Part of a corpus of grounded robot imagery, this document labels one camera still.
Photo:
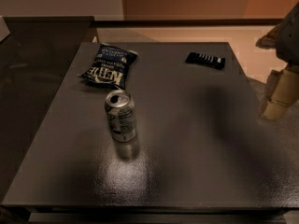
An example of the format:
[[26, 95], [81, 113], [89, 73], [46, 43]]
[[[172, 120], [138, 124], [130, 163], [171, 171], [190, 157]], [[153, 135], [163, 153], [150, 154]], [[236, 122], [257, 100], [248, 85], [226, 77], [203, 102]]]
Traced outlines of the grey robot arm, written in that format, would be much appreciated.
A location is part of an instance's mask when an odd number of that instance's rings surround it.
[[277, 120], [299, 100], [299, 3], [279, 25], [259, 38], [256, 46], [274, 49], [287, 64], [281, 71], [272, 70], [266, 82], [261, 116]]

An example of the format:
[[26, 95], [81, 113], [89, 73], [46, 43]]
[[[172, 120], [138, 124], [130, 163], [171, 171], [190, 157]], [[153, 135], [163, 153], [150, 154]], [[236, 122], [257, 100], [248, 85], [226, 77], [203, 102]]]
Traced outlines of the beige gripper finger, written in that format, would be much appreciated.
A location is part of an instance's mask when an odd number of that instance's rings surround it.
[[289, 69], [272, 70], [265, 87], [261, 116], [269, 120], [282, 118], [299, 100], [299, 74]]
[[272, 28], [266, 35], [259, 38], [256, 46], [261, 49], [274, 49], [277, 43], [279, 25]]

